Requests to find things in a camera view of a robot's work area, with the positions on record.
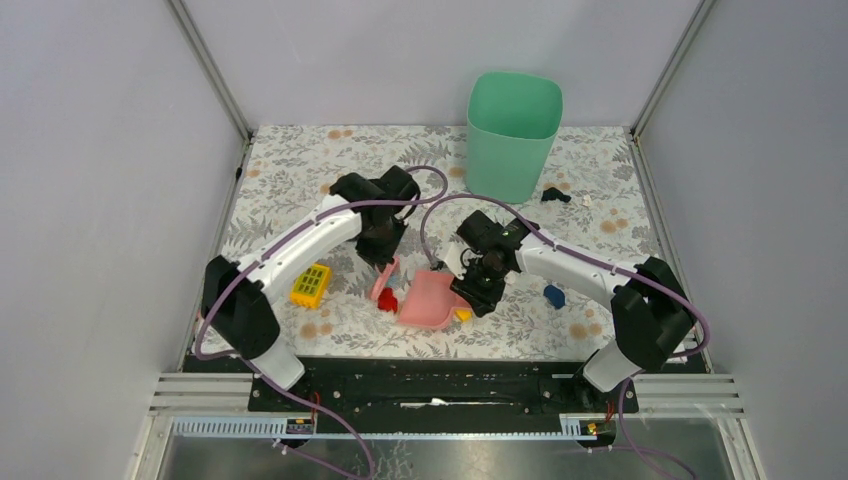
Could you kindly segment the pink dustpan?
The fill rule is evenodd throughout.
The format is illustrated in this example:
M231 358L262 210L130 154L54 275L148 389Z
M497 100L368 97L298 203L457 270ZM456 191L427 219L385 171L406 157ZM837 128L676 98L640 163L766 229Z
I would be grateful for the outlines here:
M456 320L455 310L472 311L471 306L451 289L454 280L452 273L417 271L399 310L397 323L406 327L442 330Z

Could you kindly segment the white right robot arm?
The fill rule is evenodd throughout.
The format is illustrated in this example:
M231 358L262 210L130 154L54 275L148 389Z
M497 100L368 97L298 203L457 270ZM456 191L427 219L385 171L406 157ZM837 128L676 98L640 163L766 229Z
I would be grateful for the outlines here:
M589 357L573 386L583 410L601 410L626 378L658 370L697 323L677 277L659 258L616 264L559 243L533 222L516 218L502 225L480 210L460 224L457 234L474 256L451 289L476 316L496 310L510 273L559 283L611 313L613 340Z

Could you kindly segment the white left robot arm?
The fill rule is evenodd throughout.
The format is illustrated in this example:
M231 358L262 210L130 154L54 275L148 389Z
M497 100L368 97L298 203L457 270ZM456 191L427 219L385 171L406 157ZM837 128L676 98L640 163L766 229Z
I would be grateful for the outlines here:
M306 217L265 246L238 260L223 255L206 266L195 354L204 357L203 339L213 329L272 386L272 398L288 411L309 401L305 367L282 339L273 311L297 278L337 246L352 241L370 267L384 270L407 228L404 208L422 204L411 173L389 168L367 179L350 173L339 178Z

